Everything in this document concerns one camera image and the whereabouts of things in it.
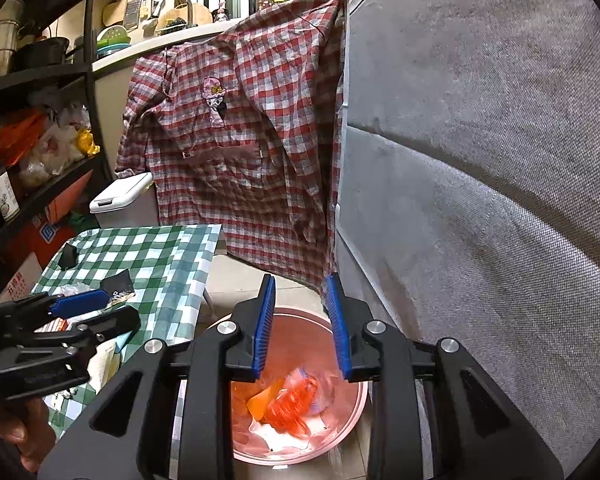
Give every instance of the white trash can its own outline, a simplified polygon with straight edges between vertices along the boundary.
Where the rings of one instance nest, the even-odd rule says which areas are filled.
[[[154,176],[140,173],[113,181],[89,204],[100,227],[159,226]]]

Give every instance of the green checkered tablecloth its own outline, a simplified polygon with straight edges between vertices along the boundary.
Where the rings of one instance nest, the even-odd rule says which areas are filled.
[[[67,243],[78,249],[78,264],[58,266],[60,251],[46,266],[33,292],[49,291],[71,283],[99,288],[100,280],[129,269],[136,296],[126,301],[140,313],[141,327],[122,351],[127,361],[151,338],[176,344],[193,339],[206,278],[221,233],[221,225],[94,229]],[[88,384],[50,407],[49,423],[61,436],[96,393]]]

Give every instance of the faucet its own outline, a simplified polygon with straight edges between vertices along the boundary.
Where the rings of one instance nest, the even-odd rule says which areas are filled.
[[[155,8],[155,12],[151,15],[151,18],[158,18],[160,16],[160,12],[162,11],[162,8],[164,7],[164,3],[167,0],[160,0],[160,3],[158,4],[158,6]],[[192,27],[193,26],[193,3],[191,2],[191,0],[185,0],[187,3],[187,27]]]

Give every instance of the gray fabric cover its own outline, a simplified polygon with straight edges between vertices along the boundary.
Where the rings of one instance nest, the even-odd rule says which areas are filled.
[[[336,258],[409,336],[456,336],[570,473],[600,437],[600,11],[350,9]]]

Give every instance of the silver bolt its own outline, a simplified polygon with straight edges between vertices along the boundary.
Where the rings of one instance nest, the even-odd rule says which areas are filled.
[[[159,339],[149,339],[146,343],[144,343],[144,351],[149,354],[157,354],[164,344]]]
[[[448,337],[440,342],[440,348],[448,354],[453,354],[459,350],[460,345],[458,344],[458,341]]]
[[[375,319],[366,324],[366,329],[372,334],[381,334],[386,330],[386,325],[382,321]]]
[[[221,334],[231,334],[235,332],[238,326],[233,321],[223,321],[218,323],[218,332]]]

